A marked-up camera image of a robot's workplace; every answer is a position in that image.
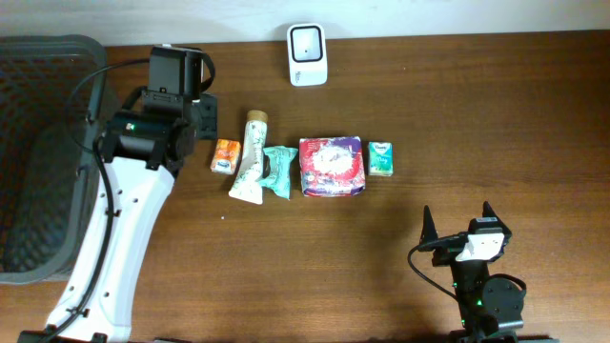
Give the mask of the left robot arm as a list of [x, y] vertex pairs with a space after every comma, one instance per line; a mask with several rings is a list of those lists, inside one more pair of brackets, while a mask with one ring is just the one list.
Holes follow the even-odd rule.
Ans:
[[68, 285], [44, 330], [21, 342], [126, 342], [153, 226], [187, 156], [217, 137], [217, 99], [142, 91], [108, 122], [93, 144], [99, 186]]

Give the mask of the teal packet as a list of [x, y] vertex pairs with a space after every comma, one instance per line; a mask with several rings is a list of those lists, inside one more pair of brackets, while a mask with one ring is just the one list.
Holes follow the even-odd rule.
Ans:
[[289, 199], [291, 194], [290, 167], [298, 149], [284, 146], [267, 147], [263, 149], [269, 159], [269, 173], [258, 181], [262, 188], [270, 189], [275, 195]]

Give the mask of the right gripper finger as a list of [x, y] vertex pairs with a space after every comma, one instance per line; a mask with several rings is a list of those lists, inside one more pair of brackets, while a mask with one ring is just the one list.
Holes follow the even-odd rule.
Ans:
[[420, 245], [429, 245], [438, 240], [436, 225], [428, 205], [423, 209], [423, 226], [419, 238]]
[[482, 205], [482, 216], [483, 217], [487, 217], [487, 218], [496, 218], [498, 219], [498, 216], [496, 215], [495, 211], [492, 209], [490, 203], [488, 201], [484, 201], [483, 205]]

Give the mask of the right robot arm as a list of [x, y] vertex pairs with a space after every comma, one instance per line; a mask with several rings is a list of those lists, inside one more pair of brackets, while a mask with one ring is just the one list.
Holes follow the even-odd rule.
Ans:
[[[423, 209], [419, 242], [409, 252], [409, 267], [429, 285], [449, 295], [458, 305], [462, 328], [448, 334], [449, 342], [482, 343], [552, 342], [549, 336], [519, 336], [526, 283], [506, 273], [491, 274], [489, 265], [504, 255], [512, 232], [488, 202], [482, 215], [469, 222], [465, 232], [439, 236], [428, 206]], [[421, 272], [413, 262], [415, 252], [430, 252], [432, 265], [451, 270], [448, 290]]]

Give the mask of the orange tissue pack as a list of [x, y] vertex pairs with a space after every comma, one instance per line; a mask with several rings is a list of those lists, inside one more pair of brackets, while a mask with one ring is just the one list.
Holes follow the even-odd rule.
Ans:
[[240, 152], [241, 145], [238, 141], [218, 139], [211, 163], [212, 172], [234, 174]]

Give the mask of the white barcode scanner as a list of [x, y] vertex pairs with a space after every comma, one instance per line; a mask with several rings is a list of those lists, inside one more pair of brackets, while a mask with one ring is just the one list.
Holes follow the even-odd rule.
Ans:
[[328, 54], [323, 27], [291, 25], [286, 32], [290, 82], [294, 87], [323, 85], [328, 80]]

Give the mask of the red purple tissue pack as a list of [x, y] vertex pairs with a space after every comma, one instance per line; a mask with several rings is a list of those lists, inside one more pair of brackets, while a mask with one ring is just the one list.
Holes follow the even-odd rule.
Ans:
[[301, 138], [298, 149], [301, 189], [305, 196], [354, 196], [365, 190], [358, 136]]

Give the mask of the green white tissue pack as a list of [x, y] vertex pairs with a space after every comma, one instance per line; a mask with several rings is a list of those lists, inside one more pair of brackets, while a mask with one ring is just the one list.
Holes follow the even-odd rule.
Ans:
[[390, 142], [368, 144], [368, 172], [371, 176], [392, 176], [394, 173], [393, 145]]

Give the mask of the white tube with cork cap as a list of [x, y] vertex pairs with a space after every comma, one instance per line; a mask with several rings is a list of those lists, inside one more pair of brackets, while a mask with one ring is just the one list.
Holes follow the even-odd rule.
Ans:
[[268, 114], [260, 110], [247, 113], [242, 159], [229, 196], [256, 205], [263, 204], [263, 190], [258, 181], [264, 170], [263, 148], [268, 131]]

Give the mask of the grey plastic mesh basket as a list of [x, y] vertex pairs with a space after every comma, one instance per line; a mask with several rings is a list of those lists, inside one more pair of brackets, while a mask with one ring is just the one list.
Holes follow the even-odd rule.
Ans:
[[98, 170], [88, 150], [120, 102], [107, 55], [83, 35], [1, 40], [1, 281], [69, 278]]

